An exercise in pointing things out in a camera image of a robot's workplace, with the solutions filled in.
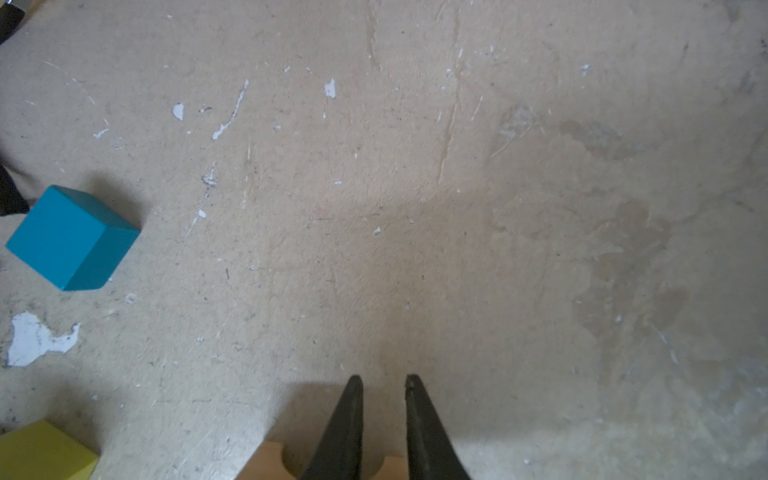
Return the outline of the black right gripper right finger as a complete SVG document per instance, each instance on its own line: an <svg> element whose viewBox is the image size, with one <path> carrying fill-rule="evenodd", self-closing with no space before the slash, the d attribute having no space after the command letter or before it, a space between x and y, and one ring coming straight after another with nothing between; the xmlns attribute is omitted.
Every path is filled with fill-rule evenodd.
<svg viewBox="0 0 768 480"><path fill-rule="evenodd" d="M427 390L416 374L405 381L407 463L411 480L464 479L459 460Z"/></svg>

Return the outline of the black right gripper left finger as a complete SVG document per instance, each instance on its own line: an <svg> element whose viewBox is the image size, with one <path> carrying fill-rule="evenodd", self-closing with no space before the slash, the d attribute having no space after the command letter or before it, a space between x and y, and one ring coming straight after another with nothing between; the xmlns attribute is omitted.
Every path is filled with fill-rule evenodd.
<svg viewBox="0 0 768 480"><path fill-rule="evenodd" d="M364 386L359 375L349 378L318 446L300 479L361 477Z"/></svg>

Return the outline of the natural wood block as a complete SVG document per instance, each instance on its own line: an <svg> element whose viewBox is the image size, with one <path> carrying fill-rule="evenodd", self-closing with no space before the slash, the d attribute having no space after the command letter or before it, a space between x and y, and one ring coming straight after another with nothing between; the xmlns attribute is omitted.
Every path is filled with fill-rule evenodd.
<svg viewBox="0 0 768 480"><path fill-rule="evenodd" d="M283 463L284 445L264 441L235 477L236 480L295 480ZM407 460L404 457L388 456L371 480L408 480Z"/></svg>

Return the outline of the lime green wooden cube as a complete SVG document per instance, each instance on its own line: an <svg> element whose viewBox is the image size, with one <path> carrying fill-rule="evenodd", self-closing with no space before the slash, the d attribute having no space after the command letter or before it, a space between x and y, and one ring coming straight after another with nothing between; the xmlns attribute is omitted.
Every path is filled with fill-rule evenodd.
<svg viewBox="0 0 768 480"><path fill-rule="evenodd" d="M1 478L87 480L99 455L46 420L1 436Z"/></svg>

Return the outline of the teal wooden cube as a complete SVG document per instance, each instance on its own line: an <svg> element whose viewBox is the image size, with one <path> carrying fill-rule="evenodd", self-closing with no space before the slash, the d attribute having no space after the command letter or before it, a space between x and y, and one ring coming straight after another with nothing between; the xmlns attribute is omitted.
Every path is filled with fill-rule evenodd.
<svg viewBox="0 0 768 480"><path fill-rule="evenodd" d="M100 289L140 234L93 195L52 185L6 243L62 291Z"/></svg>

